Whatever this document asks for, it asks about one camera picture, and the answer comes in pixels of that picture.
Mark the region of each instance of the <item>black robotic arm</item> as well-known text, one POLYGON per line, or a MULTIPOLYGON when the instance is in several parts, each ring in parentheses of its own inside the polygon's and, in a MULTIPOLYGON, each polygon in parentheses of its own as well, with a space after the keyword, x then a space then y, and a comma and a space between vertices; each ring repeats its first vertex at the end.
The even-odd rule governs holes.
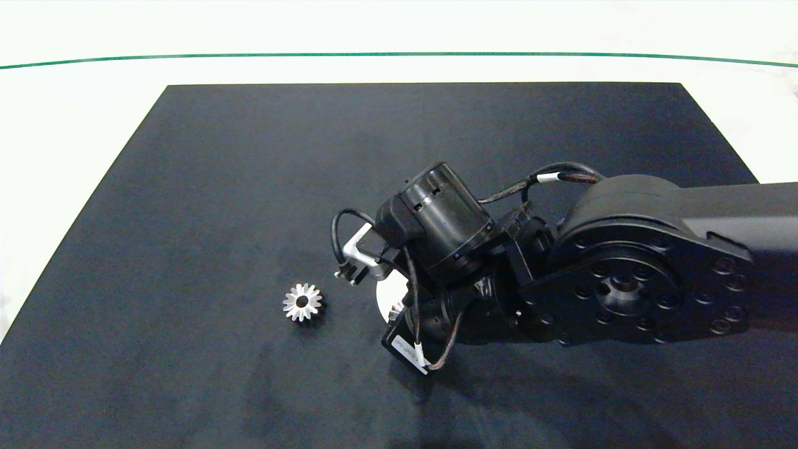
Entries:
POLYGON ((356 284, 395 268, 409 278, 383 344, 425 374, 455 341, 664 344, 798 331, 798 183, 681 189, 561 163, 477 200, 439 162, 372 225, 385 249, 354 257, 338 246, 338 275, 356 284), (546 181, 594 184, 557 229, 527 198, 546 181), (497 221, 482 207, 518 192, 521 206, 497 221))

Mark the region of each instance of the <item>white cable tie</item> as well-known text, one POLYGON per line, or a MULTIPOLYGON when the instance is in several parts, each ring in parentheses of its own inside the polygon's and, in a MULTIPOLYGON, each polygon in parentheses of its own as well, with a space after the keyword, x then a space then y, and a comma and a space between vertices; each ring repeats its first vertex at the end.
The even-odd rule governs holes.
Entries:
POLYGON ((424 361, 424 349, 421 347, 421 343, 413 343, 413 346, 416 348, 416 360, 418 360, 418 366, 426 366, 424 361))
POLYGON ((542 184, 544 182, 559 181, 559 178, 557 177, 559 174, 560 174, 560 172, 540 174, 540 175, 537 176, 538 182, 540 184, 542 184))

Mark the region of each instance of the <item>black cable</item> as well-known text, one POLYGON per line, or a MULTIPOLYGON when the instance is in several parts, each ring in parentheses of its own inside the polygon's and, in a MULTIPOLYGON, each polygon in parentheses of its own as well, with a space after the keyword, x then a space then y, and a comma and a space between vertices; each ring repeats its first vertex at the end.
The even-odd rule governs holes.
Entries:
POLYGON ((606 179, 606 177, 604 177, 601 173, 599 173, 598 171, 596 171, 595 169, 591 168, 588 165, 584 165, 579 162, 556 162, 554 164, 544 165, 543 167, 540 167, 539 169, 532 172, 531 175, 522 179, 521 181, 518 181, 515 184, 510 185, 509 187, 501 190, 495 195, 479 200, 478 202, 482 205, 487 203, 492 203, 493 201, 504 199, 518 192, 521 192, 521 201, 527 202, 529 198, 529 193, 528 193, 529 188, 539 183, 537 179, 538 175, 546 173, 564 172, 564 171, 569 171, 574 173, 561 173, 561 176, 558 176, 558 178, 562 181, 587 182, 594 184, 595 182, 599 182, 603 179, 606 179), (584 176, 590 176, 590 178, 564 176, 570 174, 574 175, 580 174, 584 176))
POLYGON ((457 332, 460 330, 460 322, 463 319, 463 315, 465 315, 465 311, 468 308, 466 306, 460 313, 457 314, 457 318, 454 320, 454 326, 452 326, 452 331, 449 333, 448 337, 446 338, 446 347, 444 348, 444 353, 440 355, 440 358, 437 362, 431 365, 427 365, 426 368, 430 371, 435 371, 441 369, 444 364, 446 364, 446 359, 450 351, 452 350, 452 346, 454 346, 455 340, 457 340, 457 332))
POLYGON ((407 270, 410 275, 410 288, 413 290, 413 312, 416 319, 413 321, 413 342, 421 344, 421 310, 418 307, 418 276, 416 275, 416 265, 413 263, 413 258, 410 257, 410 251, 407 246, 401 248, 407 260, 407 270))
POLYGON ((561 172, 565 170, 576 171, 576 173, 561 173, 559 176, 557 176, 560 180, 570 181, 570 182, 587 182, 589 184, 595 184, 599 181, 603 181, 606 179, 604 175, 602 175, 592 167, 581 164, 579 162, 556 162, 554 164, 544 165, 543 167, 537 169, 530 176, 533 182, 530 182, 521 190, 521 203, 526 203, 527 201, 529 201, 529 188, 532 187, 534 184, 538 183, 537 181, 538 175, 542 175, 545 173, 561 172), (572 176, 577 174, 591 176, 591 178, 588 181, 586 178, 579 178, 572 176))
POLYGON ((341 209, 333 216, 333 222, 330 225, 330 240, 333 243, 333 254, 335 255, 335 260, 338 261, 338 265, 343 265, 346 263, 346 258, 341 251, 341 242, 338 240, 338 222, 341 220, 342 216, 347 214, 359 217, 372 226, 376 224, 372 217, 369 217, 368 215, 356 209, 341 209))

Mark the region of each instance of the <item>black mat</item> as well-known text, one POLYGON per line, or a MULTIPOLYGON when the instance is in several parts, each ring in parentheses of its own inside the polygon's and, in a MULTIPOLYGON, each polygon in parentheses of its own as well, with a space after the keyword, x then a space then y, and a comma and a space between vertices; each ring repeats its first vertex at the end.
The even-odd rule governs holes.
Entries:
MULTIPOLYGON (((331 276, 329 219, 373 213, 436 160, 477 196, 565 160, 756 182, 675 84, 169 87, 0 348, 0 446, 795 443, 794 335, 457 345, 432 381, 394 360, 373 283, 331 276), (321 327, 281 313, 297 282, 326 292, 321 327)), ((535 194, 555 219, 580 191, 535 194)))

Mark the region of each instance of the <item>metal gear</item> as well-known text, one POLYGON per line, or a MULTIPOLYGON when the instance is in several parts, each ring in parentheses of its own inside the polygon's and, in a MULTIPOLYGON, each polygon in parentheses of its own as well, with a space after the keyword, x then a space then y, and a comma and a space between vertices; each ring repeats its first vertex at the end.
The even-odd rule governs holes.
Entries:
POLYGON ((403 303, 402 300, 399 300, 397 303, 391 306, 391 309, 388 311, 388 322, 394 322, 403 310, 405 310, 405 303, 403 303))
POLYGON ((297 284, 290 293, 286 293, 286 298, 282 302, 286 305, 282 311, 287 312, 286 317, 291 318, 291 321, 298 320, 300 323, 304 320, 310 321, 322 308, 322 296, 319 290, 315 285, 308 287, 307 282, 304 285, 297 284))

